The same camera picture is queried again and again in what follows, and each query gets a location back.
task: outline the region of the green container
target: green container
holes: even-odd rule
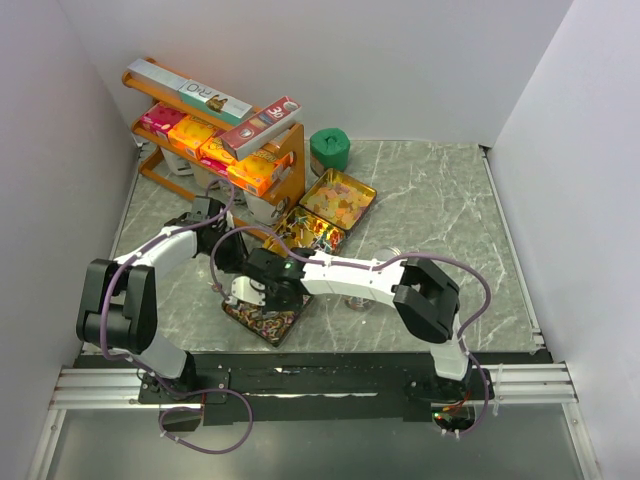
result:
[[[339,128],[325,128],[311,136],[311,170],[321,176],[328,168],[347,168],[351,142]]]

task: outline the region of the wooden rack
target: wooden rack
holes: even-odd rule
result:
[[[188,75],[184,75],[183,73],[180,73],[172,68],[169,68],[165,65],[162,65],[156,62],[153,58],[147,57],[145,60],[147,62],[155,63],[159,67],[162,67],[166,70],[176,73],[182,77],[191,78]],[[170,95],[167,95],[165,92],[153,86],[147,85],[143,82],[140,82],[139,80],[136,80],[131,76],[129,72],[125,72],[122,75],[122,83],[126,87],[134,88],[142,93],[146,93],[147,95],[153,98],[154,102],[162,102],[177,110],[180,110],[182,112],[198,117],[222,130],[228,131],[233,128],[232,125],[226,122],[223,122],[222,120],[212,115],[208,115],[205,112],[198,110],[195,107],[192,107],[191,105],[188,105],[174,97],[171,97]],[[254,106],[253,109],[256,112],[260,111],[259,107]],[[140,120],[136,120],[133,123],[133,125],[131,126],[131,131],[136,135],[144,137],[147,140],[155,143],[156,145],[158,145],[158,147],[162,147],[173,153],[176,153],[181,157],[185,158],[186,160],[188,160],[189,162],[193,163],[194,165],[204,168],[205,170],[216,175],[215,170],[207,167],[206,165],[201,164],[198,160],[196,160],[193,157],[190,157],[189,155],[184,153],[182,150],[177,149],[168,141],[145,130],[142,127]],[[266,200],[271,205],[278,205],[280,201],[282,201],[285,198],[288,198],[289,201],[287,203],[287,207],[285,211],[289,211],[298,203],[302,195],[304,195],[305,159],[304,159],[304,127],[302,126],[302,124],[296,123],[293,127],[289,129],[288,133],[278,143],[279,143],[278,146],[268,143],[262,148],[270,151],[271,153],[276,155],[278,158],[282,158],[285,155],[289,154],[290,152],[293,152],[294,160],[292,165],[289,167],[291,171],[283,180],[272,185],[271,188],[267,190],[267,192],[262,196],[262,199]],[[190,192],[185,188],[182,188],[180,185],[177,185],[176,183],[172,182],[170,179],[164,178],[153,171],[153,169],[157,167],[158,164],[162,162],[163,159],[164,157],[162,156],[162,151],[160,150],[160,148],[157,148],[153,154],[151,154],[144,162],[140,164],[140,166],[138,167],[138,171],[145,177],[148,177],[154,182],[157,182],[160,185],[168,188],[169,190],[177,193],[178,195],[181,195],[182,197],[186,198],[190,202],[193,201],[196,195],[195,193]],[[238,226],[245,225],[245,222],[241,221],[240,219],[235,218],[234,221]]]

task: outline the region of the cable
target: cable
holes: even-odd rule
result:
[[[303,262],[303,263],[310,263],[312,265],[324,265],[324,262],[322,260],[314,260],[313,258],[305,258],[305,257],[302,257],[302,256],[297,255],[296,253],[292,252],[291,249],[284,243],[284,241],[280,237],[278,237],[278,235],[273,230],[271,230],[270,228],[257,226],[257,225],[245,225],[245,226],[242,226],[242,227],[236,227],[236,228],[234,228],[232,230],[229,230],[227,233],[222,235],[222,237],[220,237],[218,242],[213,247],[213,250],[211,251],[211,260],[209,262],[209,267],[210,267],[210,270],[211,270],[211,278],[213,279],[213,286],[211,288],[213,289],[214,292],[215,291],[220,292],[220,294],[222,295],[222,297],[225,300],[228,300],[229,296],[224,292],[222,284],[218,281],[218,278],[216,277],[215,260],[214,260],[215,253],[217,252],[218,247],[220,247],[222,242],[225,241],[227,238],[229,238],[231,235],[234,235],[235,233],[243,232],[243,231],[246,231],[246,230],[258,230],[258,231],[266,233],[275,242],[277,242],[285,252],[287,252],[288,256],[294,258],[295,260],[298,260],[298,261]],[[398,262],[398,261],[406,259],[406,258],[426,258],[427,260],[432,260],[432,261],[442,262],[442,263],[448,263],[449,265],[456,266],[456,267],[464,270],[465,272],[470,273],[471,275],[473,275],[480,282],[482,287],[484,288],[484,292],[485,292],[484,302],[482,303],[480,308],[469,317],[469,319],[467,321],[465,321],[462,325],[460,325],[460,328],[459,328],[458,333],[457,333],[458,343],[459,343],[460,347],[465,352],[465,354],[468,355],[469,359],[471,360],[471,363],[473,363],[474,366],[476,367],[476,369],[478,370],[478,373],[480,374],[480,378],[482,379],[482,383],[484,384],[484,403],[482,405],[482,411],[480,412],[480,415],[478,415],[478,418],[476,419],[475,423],[470,428],[468,428],[464,432],[459,432],[460,436],[467,435],[468,433],[472,432],[484,420],[484,417],[485,417],[485,415],[487,413],[487,409],[489,407],[489,396],[490,396],[490,394],[489,394],[489,386],[488,386],[487,376],[485,375],[484,371],[482,370],[482,367],[480,366],[480,363],[478,362],[476,357],[467,349],[467,346],[464,344],[464,337],[463,337],[464,331],[467,328],[469,328],[469,326],[473,322],[475,322],[478,318],[480,318],[480,316],[484,312],[487,311],[487,309],[489,308],[489,305],[491,304],[491,287],[489,286],[489,283],[487,282],[487,280],[480,274],[480,272],[478,272],[473,267],[470,267],[469,265],[467,265],[465,263],[462,263],[462,262],[460,262],[460,261],[458,261],[458,260],[456,260],[454,258],[445,257],[443,255],[438,255],[438,254],[435,254],[435,253],[422,253],[422,252],[403,253],[403,254],[400,254],[400,255],[396,255],[392,259],[387,260],[386,262],[381,263],[380,265],[376,265],[373,268],[371,268],[371,267],[369,267],[367,265],[361,265],[361,264],[358,264],[358,263],[347,262],[347,261],[343,261],[343,260],[338,260],[338,261],[335,261],[335,262],[331,262],[331,265],[337,265],[337,266],[340,266],[340,267],[357,268],[357,269],[360,269],[360,270],[369,270],[369,269],[371,269],[372,271],[377,272],[377,271],[383,270],[384,268],[388,267],[392,263]]]
[[[171,408],[169,410],[166,410],[165,412],[163,412],[160,415],[160,417],[158,419],[158,424],[160,426],[160,431],[162,432],[161,433],[162,436],[166,436],[167,438],[175,441],[176,443],[179,443],[180,445],[183,445],[183,446],[185,446],[187,448],[190,448],[192,450],[195,450],[197,452],[213,454],[213,455],[229,453],[229,452],[237,449],[238,447],[240,447],[240,445],[242,445],[247,440],[247,438],[249,437],[249,434],[251,433],[251,430],[253,429],[253,410],[251,409],[251,405],[249,404],[247,399],[244,398],[240,393],[238,393],[236,391],[233,391],[233,390],[230,390],[228,388],[205,388],[205,389],[201,389],[201,390],[195,390],[193,392],[180,392],[178,390],[175,390],[171,386],[169,381],[167,381],[167,379],[162,378],[161,376],[157,375],[149,366],[145,365],[144,363],[140,362],[139,360],[136,360],[130,354],[121,353],[121,354],[112,355],[109,352],[109,346],[108,346],[108,343],[107,343],[107,321],[108,321],[108,318],[109,318],[109,306],[111,304],[111,298],[113,297],[113,293],[115,291],[115,288],[116,288],[116,285],[118,283],[118,280],[120,279],[120,276],[124,273],[124,271],[130,265],[135,263],[135,261],[138,258],[140,258],[142,255],[144,255],[146,252],[151,250],[153,247],[155,247],[159,243],[165,241],[167,238],[170,238],[170,237],[172,237],[174,235],[177,235],[179,233],[188,232],[190,230],[196,230],[196,229],[202,228],[202,227],[207,227],[209,225],[212,225],[212,224],[216,223],[218,220],[220,220],[221,218],[223,218],[227,214],[227,212],[231,208],[231,204],[233,203],[233,198],[235,196],[235,187],[233,186],[233,184],[231,182],[229,182],[229,180],[222,179],[222,178],[220,178],[220,179],[216,178],[215,180],[210,182],[209,185],[207,185],[205,193],[208,196],[210,188],[215,183],[219,182],[220,180],[225,180],[225,181],[227,181],[229,183],[229,185],[231,185],[231,195],[230,195],[231,200],[229,201],[228,204],[225,205],[225,207],[222,209],[222,211],[220,211],[220,213],[218,213],[214,217],[212,217],[210,219],[207,219],[207,220],[205,220],[203,222],[196,223],[194,225],[189,225],[189,226],[186,226],[186,227],[181,227],[181,228],[178,228],[176,230],[172,230],[171,232],[168,232],[165,235],[159,235],[159,236],[151,239],[149,242],[144,244],[142,247],[140,247],[140,249],[138,249],[138,251],[136,251],[129,258],[127,258],[122,264],[120,264],[120,266],[118,267],[116,272],[113,274],[113,277],[111,277],[111,280],[109,281],[109,285],[107,286],[107,291],[105,293],[104,302],[102,303],[102,311],[100,312],[100,350],[102,351],[102,355],[104,356],[104,358],[106,358],[107,360],[115,361],[115,360],[126,359],[127,361],[130,361],[134,366],[138,367],[139,369],[143,369],[149,375],[154,377],[158,381],[158,383],[160,383],[160,385],[162,385],[164,387],[164,389],[167,392],[169,392],[170,394],[172,394],[174,396],[177,396],[179,398],[186,398],[186,397],[191,397],[193,395],[200,395],[200,394],[207,394],[207,393],[227,393],[229,395],[233,395],[233,396],[239,398],[240,400],[242,400],[242,402],[244,403],[245,407],[247,408],[247,413],[249,414],[249,424],[247,425],[247,430],[245,431],[245,433],[242,436],[242,438],[240,438],[240,440],[238,440],[238,442],[236,442],[234,445],[232,445],[232,446],[230,446],[228,448],[222,449],[222,450],[210,450],[210,449],[198,447],[197,445],[189,443],[186,440],[183,440],[183,439],[173,435],[172,433],[167,432],[167,430],[164,428],[163,420],[169,413],[177,412],[177,411],[201,411],[201,409],[197,410],[197,409],[193,409],[193,408],[189,408],[189,407],[175,407],[175,408]]]

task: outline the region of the gold tray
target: gold tray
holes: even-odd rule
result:
[[[294,207],[275,232],[291,249],[312,248],[331,254],[340,249],[346,237],[344,230],[300,207]],[[265,240],[263,248],[286,256],[284,249],[273,238]]]
[[[328,169],[299,204],[347,234],[371,207],[377,192],[346,173]]]

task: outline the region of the table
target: table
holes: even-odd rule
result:
[[[157,171],[171,175],[164,164]],[[469,348],[535,350],[531,315],[477,145],[355,141],[347,173],[377,189],[378,197],[341,255],[366,259],[380,247],[394,246],[403,252],[431,251],[466,262],[486,276],[494,293],[489,311],[467,331]],[[307,187],[315,179],[308,170]],[[199,191],[193,177],[177,177],[174,181]],[[157,234],[167,220],[188,210],[187,201],[139,177],[117,254],[133,250]],[[234,208],[234,213],[250,220],[249,213],[239,207]],[[249,238],[247,243],[249,248],[259,245]],[[209,258],[201,255],[159,282],[160,331],[178,347],[191,351],[273,350],[221,310],[221,298],[210,289],[208,262]],[[482,289],[471,276],[455,267],[443,268],[461,287],[464,320],[481,304]],[[222,277],[229,282],[229,276]],[[304,311],[278,351],[427,348],[408,333],[390,307],[378,304],[358,313],[349,309],[340,296],[323,295]]]

